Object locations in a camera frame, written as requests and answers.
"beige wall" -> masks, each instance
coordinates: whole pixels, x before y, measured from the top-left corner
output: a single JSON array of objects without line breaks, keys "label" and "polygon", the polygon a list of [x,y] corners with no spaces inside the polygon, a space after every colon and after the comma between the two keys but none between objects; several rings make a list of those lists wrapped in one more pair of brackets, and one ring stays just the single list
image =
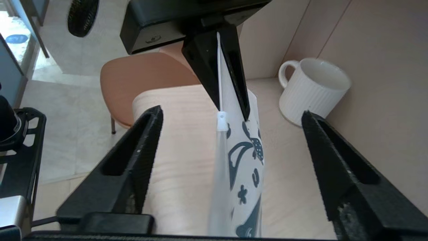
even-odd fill
[{"label": "beige wall", "polygon": [[273,0],[243,26],[239,43],[246,79],[274,77],[309,0]]},{"label": "beige wall", "polygon": [[[332,15],[306,14],[289,57],[316,56],[344,5],[317,4]],[[320,58],[353,82],[328,121],[428,215],[428,1],[352,0]]]}]

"chair seat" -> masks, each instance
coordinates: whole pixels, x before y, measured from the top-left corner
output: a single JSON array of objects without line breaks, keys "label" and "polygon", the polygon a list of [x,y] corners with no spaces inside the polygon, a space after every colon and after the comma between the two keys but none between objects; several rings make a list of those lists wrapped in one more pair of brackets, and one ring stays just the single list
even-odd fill
[{"label": "chair seat", "polygon": [[113,119],[125,127],[134,123],[132,102],[140,93],[200,84],[185,65],[164,53],[147,53],[107,62],[101,69],[101,91]]}]

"chair leg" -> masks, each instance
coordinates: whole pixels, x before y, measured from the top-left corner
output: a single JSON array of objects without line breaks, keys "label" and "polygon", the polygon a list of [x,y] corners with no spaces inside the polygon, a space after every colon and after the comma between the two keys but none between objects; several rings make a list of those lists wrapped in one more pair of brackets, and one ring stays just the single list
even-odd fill
[{"label": "chair leg", "polygon": [[114,135],[116,134],[116,126],[115,126],[113,117],[110,117],[110,120],[111,120],[111,134]]}]

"light wood surface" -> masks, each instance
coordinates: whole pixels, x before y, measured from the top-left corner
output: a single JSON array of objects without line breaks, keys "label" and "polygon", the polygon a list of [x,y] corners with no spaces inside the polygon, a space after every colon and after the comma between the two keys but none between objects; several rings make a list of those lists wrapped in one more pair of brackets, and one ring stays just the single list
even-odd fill
[{"label": "light wood surface", "polygon": [[[280,114],[277,79],[248,81],[257,95],[266,167],[262,235],[335,239],[301,128]],[[201,85],[150,90],[134,100],[134,118],[161,105],[162,133],[145,213],[158,234],[205,235],[216,145],[216,108]]]}]

